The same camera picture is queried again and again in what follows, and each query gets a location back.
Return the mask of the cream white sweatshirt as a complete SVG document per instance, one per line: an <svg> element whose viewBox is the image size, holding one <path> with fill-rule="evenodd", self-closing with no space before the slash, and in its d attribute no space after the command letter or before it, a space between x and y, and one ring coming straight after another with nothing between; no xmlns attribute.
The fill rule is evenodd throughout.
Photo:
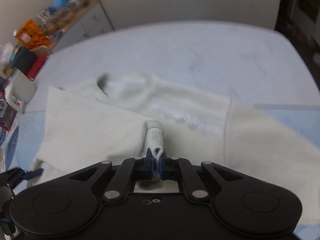
<svg viewBox="0 0 320 240"><path fill-rule="evenodd" d="M284 187L319 223L319 149L275 118L230 96L156 76L111 76L50 87L43 143L31 169L37 185L100 161L154 155L212 161Z"/></svg>

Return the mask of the red flat case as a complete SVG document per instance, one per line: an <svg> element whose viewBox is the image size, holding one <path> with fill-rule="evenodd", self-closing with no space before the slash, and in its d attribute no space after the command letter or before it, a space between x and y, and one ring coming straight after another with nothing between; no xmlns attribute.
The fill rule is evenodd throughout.
<svg viewBox="0 0 320 240"><path fill-rule="evenodd" d="M45 62L47 61L47 59L48 59L47 55L39 56L34 62L33 66L28 71L28 73L26 74L26 77L29 80L34 80L37 74L39 73L39 71L41 70L41 68L43 67L43 65L45 64Z"/></svg>

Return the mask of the dark green box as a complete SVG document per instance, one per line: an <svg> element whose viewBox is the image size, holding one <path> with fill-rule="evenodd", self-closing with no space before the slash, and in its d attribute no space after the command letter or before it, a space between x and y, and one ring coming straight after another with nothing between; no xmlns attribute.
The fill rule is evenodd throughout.
<svg viewBox="0 0 320 240"><path fill-rule="evenodd" d="M13 61L9 64L9 67L19 69L24 75L27 75L36 59L37 56L34 52L25 47L21 47Z"/></svg>

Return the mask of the red snack bag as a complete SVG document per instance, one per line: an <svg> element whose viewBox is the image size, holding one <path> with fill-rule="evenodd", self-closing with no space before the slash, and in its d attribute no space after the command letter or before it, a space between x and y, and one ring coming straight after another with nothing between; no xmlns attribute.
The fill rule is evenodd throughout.
<svg viewBox="0 0 320 240"><path fill-rule="evenodd" d="M10 131L17 111L14 110L6 101L4 94L0 95L0 126L6 131Z"/></svg>

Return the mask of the white drawer cabinet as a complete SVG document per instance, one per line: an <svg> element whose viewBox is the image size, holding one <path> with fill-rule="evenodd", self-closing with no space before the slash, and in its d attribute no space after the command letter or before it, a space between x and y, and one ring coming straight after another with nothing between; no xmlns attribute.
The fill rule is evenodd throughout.
<svg viewBox="0 0 320 240"><path fill-rule="evenodd" d="M89 0L89 5L80 9L75 19L60 30L62 35L50 46L50 51L56 53L76 43L112 31L114 27L101 1Z"/></svg>

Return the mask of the orange snack package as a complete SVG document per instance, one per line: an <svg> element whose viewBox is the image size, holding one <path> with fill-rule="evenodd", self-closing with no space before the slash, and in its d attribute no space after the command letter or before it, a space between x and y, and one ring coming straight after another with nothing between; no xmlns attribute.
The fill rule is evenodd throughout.
<svg viewBox="0 0 320 240"><path fill-rule="evenodd" d="M51 46L51 40L37 26L37 24L29 19L14 35L14 37L29 50L36 49L40 46Z"/></svg>

